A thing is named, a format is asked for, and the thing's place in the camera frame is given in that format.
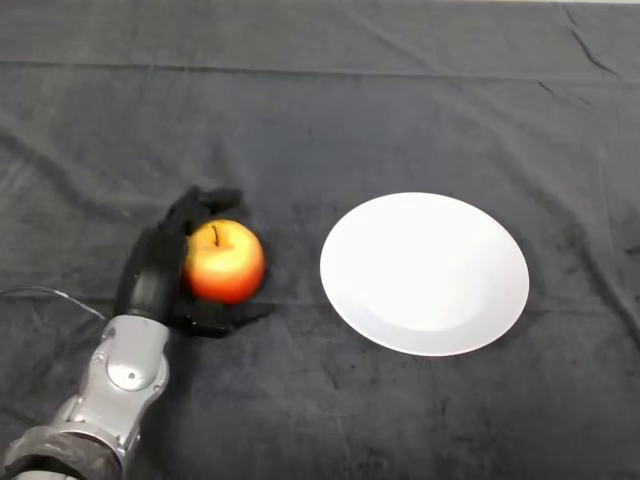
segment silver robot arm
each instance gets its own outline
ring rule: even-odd
[[[148,318],[113,318],[91,356],[79,394],[65,402],[49,426],[31,429],[14,442],[6,466],[46,456],[70,466],[67,473],[80,474],[77,480],[124,476],[140,439],[142,417],[169,379],[163,353],[168,338],[169,329]],[[52,473],[51,462],[46,468],[16,478],[75,478]]]
[[[228,309],[197,299],[182,281],[187,236],[240,199],[237,190],[193,187],[156,227],[142,232],[79,393],[49,425],[28,430],[10,445],[0,480],[121,480],[140,439],[142,417],[169,379],[169,327],[220,338],[271,312],[264,305]]]

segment plate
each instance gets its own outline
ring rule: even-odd
[[[468,203],[398,193],[347,213],[322,249],[329,301],[357,332],[414,355],[455,355],[507,332],[529,272],[513,237]]]

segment apple stem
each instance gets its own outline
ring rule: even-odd
[[[211,225],[211,228],[213,228],[213,232],[216,234],[216,239],[214,240],[214,244],[216,247],[219,247],[220,245],[218,244],[218,229],[216,228],[215,225]]]

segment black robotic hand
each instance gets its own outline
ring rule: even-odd
[[[241,201],[235,189],[187,190],[138,238],[120,280],[114,316],[140,315],[188,335],[221,338],[271,313],[269,305],[229,306],[197,298],[183,280],[187,236]]]

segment red apple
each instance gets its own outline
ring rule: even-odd
[[[213,220],[189,237],[185,276],[198,297],[243,302],[258,290],[264,269],[258,237],[238,222]]]

